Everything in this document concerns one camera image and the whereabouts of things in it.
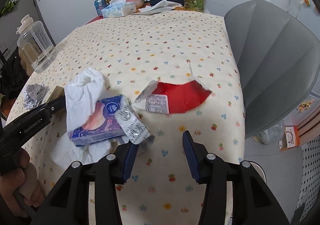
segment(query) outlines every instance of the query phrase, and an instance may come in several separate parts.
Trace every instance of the plastic bag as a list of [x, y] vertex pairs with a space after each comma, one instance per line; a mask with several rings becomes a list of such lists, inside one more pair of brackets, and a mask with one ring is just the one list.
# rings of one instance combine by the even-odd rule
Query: plastic bag
[[265, 131], [262, 131], [260, 133], [257, 133], [253, 136], [253, 140], [257, 142], [262, 142], [266, 145], [273, 145], [276, 143], [279, 143], [279, 141], [284, 136], [284, 122], [281, 120], [274, 126], [266, 129]]

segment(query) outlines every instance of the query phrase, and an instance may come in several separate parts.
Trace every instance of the large clear water jug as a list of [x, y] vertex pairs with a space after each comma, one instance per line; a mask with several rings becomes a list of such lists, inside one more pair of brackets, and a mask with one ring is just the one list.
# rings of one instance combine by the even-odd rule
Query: large clear water jug
[[41, 73], [55, 59], [57, 51], [52, 44], [41, 21], [34, 22], [27, 15], [21, 20], [21, 26], [17, 28], [18, 47], [25, 55], [36, 73]]

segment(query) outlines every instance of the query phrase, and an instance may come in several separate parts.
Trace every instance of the white bottle cap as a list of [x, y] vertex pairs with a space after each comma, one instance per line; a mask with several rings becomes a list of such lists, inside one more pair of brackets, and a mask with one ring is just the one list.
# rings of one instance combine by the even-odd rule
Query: white bottle cap
[[30, 18], [30, 15], [26, 15], [21, 20], [21, 26], [17, 28], [16, 34], [21, 34], [23, 30], [25, 30], [29, 25], [33, 23], [33, 18]]

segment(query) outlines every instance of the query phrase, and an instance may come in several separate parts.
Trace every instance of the crumpled printed paper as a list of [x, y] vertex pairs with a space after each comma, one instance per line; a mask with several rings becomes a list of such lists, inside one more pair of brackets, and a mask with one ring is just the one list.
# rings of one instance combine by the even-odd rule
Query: crumpled printed paper
[[43, 83], [41, 85], [35, 83], [26, 85], [22, 92], [23, 106], [27, 110], [32, 110], [33, 108], [37, 107], [39, 103], [43, 100], [44, 95], [47, 92], [47, 89]]

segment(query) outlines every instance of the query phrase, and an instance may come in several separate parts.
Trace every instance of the blue can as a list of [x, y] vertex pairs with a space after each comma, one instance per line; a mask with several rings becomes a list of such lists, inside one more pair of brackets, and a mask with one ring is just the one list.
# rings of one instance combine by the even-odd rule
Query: blue can
[[108, 5], [109, 4], [105, 0], [96, 0], [94, 2], [98, 16], [102, 16], [101, 10], [106, 8]]

